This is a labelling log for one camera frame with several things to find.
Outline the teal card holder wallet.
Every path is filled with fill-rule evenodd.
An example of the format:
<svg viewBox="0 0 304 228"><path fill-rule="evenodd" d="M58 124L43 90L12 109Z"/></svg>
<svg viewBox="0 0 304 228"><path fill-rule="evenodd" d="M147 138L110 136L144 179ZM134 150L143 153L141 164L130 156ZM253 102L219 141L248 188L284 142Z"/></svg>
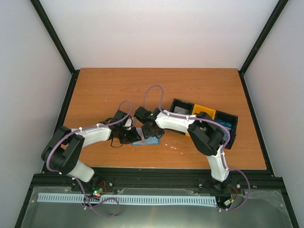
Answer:
<svg viewBox="0 0 304 228"><path fill-rule="evenodd" d="M143 138L143 133L142 133L142 129L137 127L136 128L137 132L139 133L139 135ZM144 144L141 144L139 142L133 142L131 143L131 145L159 145L160 144L160 139L157 137L149 137L148 139L145 140Z"/></svg>

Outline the red white credit card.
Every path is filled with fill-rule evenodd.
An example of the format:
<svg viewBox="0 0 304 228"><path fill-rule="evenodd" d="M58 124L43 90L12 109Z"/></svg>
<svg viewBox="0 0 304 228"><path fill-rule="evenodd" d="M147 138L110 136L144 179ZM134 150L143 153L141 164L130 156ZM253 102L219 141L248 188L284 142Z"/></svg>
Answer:
<svg viewBox="0 0 304 228"><path fill-rule="evenodd" d="M144 144L144 143L145 143L145 139L142 138L142 139L139 141L139 143Z"/></svg>

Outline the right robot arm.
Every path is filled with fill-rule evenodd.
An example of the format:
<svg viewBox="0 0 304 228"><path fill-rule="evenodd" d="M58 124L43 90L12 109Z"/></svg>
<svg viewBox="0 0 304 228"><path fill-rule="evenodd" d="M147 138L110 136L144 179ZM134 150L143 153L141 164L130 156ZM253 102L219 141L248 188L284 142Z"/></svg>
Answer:
<svg viewBox="0 0 304 228"><path fill-rule="evenodd" d="M186 115L159 108L151 112L141 106L134 117L143 124L144 139L161 136L165 129L188 134L196 149L207 157L212 178L220 182L228 178L229 168L224 156L224 134L228 130L206 112Z"/></svg>

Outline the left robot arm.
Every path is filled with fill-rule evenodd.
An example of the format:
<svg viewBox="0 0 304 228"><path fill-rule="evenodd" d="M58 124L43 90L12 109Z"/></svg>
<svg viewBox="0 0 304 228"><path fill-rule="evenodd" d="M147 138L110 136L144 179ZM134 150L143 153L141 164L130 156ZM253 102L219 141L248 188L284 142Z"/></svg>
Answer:
<svg viewBox="0 0 304 228"><path fill-rule="evenodd" d="M88 191L98 188L99 179L94 170L79 160L82 148L118 139L121 145L140 141L142 138L133 126L133 118L118 110L114 117L96 125L70 129L59 127L42 152L41 159L49 171L77 178Z"/></svg>

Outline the black card bin left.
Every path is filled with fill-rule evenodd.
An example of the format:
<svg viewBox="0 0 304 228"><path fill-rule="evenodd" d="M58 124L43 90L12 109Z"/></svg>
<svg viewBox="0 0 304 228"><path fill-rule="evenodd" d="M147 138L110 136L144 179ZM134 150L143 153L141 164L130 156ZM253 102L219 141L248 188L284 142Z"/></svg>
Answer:
<svg viewBox="0 0 304 228"><path fill-rule="evenodd" d="M172 112L172 113L174 113L173 112L174 111L174 107L176 107L176 106L189 109L190 110L190 114L189 115L192 114L192 111L193 111L193 108L194 108L194 104L193 103L182 101L180 99L174 98L169 111Z"/></svg>

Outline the black card bin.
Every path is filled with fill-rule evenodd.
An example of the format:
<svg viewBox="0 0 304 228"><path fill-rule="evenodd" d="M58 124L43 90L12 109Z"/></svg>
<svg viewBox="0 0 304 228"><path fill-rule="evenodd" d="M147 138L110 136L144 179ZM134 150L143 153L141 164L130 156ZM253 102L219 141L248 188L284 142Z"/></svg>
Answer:
<svg viewBox="0 0 304 228"><path fill-rule="evenodd" d="M217 123L221 124L222 126L226 127L230 134L230 140L226 145L226 149L231 149L236 135L237 135L237 124L238 124L238 117L232 114L228 114L221 111L216 111L215 119Z"/></svg>
<svg viewBox="0 0 304 228"><path fill-rule="evenodd" d="M172 112L172 113L174 113L173 112L174 111L174 107L176 107L176 106L189 109L190 110L190 114L189 115L192 114L192 111L193 111L193 108L194 108L194 104L193 103L182 101L180 99L174 98L169 111Z"/></svg>

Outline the blue card stack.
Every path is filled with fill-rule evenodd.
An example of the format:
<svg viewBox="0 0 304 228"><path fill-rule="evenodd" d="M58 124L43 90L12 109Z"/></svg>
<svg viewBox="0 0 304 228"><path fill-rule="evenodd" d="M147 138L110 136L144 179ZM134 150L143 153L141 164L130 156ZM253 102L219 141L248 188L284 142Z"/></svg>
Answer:
<svg viewBox="0 0 304 228"><path fill-rule="evenodd" d="M219 124L221 124L222 126L226 127L227 130L229 132L231 132L232 127L233 127L233 124L231 122L224 121L224 120L221 120L221 119L217 119L216 122L219 123Z"/></svg>

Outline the black card bin right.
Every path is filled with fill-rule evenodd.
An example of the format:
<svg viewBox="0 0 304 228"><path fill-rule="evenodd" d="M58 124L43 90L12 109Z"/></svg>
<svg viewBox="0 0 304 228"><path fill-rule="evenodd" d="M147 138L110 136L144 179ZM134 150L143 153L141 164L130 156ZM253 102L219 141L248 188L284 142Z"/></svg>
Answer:
<svg viewBox="0 0 304 228"><path fill-rule="evenodd" d="M236 135L237 135L237 124L238 124L238 117L232 114L228 114L221 111L216 111L215 119L217 123L221 124L222 126L226 127L230 134L230 140L226 145L226 149L231 149Z"/></svg>

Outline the electronics board with leds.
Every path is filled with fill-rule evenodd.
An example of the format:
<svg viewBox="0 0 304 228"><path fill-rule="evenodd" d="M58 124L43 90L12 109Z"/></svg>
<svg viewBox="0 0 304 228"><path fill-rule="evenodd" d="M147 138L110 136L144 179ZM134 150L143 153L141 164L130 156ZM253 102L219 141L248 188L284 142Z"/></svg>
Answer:
<svg viewBox="0 0 304 228"><path fill-rule="evenodd" d="M106 182L103 180L98 183L96 187L93 188L93 195L96 197L100 197L107 193Z"/></svg>

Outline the black front rail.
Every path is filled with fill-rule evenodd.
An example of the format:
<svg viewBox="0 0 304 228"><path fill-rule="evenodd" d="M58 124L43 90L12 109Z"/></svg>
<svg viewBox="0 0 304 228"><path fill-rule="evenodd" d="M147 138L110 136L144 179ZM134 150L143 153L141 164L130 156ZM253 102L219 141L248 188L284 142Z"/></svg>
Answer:
<svg viewBox="0 0 304 228"><path fill-rule="evenodd" d="M229 189L238 193L258 190L279 190L286 193L282 178L269 171L232 171L228 180L219 184L211 179L210 170L156 169L156 168L94 168L95 174L82 185L86 192L106 182L108 192L124 188L186 189L202 194L227 194Z"/></svg>

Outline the black frame post left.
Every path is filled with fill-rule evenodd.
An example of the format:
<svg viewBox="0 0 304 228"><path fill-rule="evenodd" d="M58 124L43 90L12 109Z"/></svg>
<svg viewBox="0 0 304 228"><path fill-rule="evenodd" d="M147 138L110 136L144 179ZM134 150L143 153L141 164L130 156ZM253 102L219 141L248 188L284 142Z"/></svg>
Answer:
<svg viewBox="0 0 304 228"><path fill-rule="evenodd" d="M39 0L30 0L30 2L32 4L32 6L34 7L37 15L39 16L41 22L43 23L50 38L52 39L54 45L56 46L61 58L63 59L66 67L68 68L70 74L74 74L76 70L75 70L59 36L57 35L46 11L44 10L41 2Z"/></svg>

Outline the black frame post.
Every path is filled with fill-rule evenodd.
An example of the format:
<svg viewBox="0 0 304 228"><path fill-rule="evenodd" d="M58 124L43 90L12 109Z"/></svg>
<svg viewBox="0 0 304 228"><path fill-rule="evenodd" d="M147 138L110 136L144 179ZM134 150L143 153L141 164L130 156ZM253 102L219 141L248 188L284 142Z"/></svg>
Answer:
<svg viewBox="0 0 304 228"><path fill-rule="evenodd" d="M61 58L63 59L66 67L68 68L70 74L74 74L76 70L75 70L59 36L57 35L46 11L44 10L41 2L39 0L30 0L30 2L32 4L32 6L34 7L37 15L39 16L41 22L43 23L50 38L52 39L54 45L56 46Z"/></svg>
<svg viewBox="0 0 304 228"><path fill-rule="evenodd" d="M281 13L283 12L288 2L289 0L279 0L276 3L269 18L267 19L265 25L263 26L263 29L261 30L259 36L257 37L253 47L251 48L247 58L245 59L242 67L238 71L240 76L244 76L247 70L249 69L259 49L262 47L264 41L266 40L267 36L269 35L270 31L272 30L273 26L275 25L276 21L280 17Z"/></svg>

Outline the black frame post right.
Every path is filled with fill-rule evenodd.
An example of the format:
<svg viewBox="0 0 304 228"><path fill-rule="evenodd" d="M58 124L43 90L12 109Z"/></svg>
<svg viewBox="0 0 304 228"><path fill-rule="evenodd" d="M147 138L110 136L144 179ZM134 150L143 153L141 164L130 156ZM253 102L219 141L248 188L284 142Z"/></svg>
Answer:
<svg viewBox="0 0 304 228"><path fill-rule="evenodd" d="M276 21L280 17L281 13L283 12L288 2L289 0L279 0L276 3L269 18L267 19L265 25L263 26L263 29L261 30L259 36L257 37L253 47L251 48L247 58L245 59L242 67L238 71L240 76L244 76L247 70L249 69L259 49L262 47L264 41L266 40L267 36L269 35L270 31L272 30L273 26L275 25Z"/></svg>

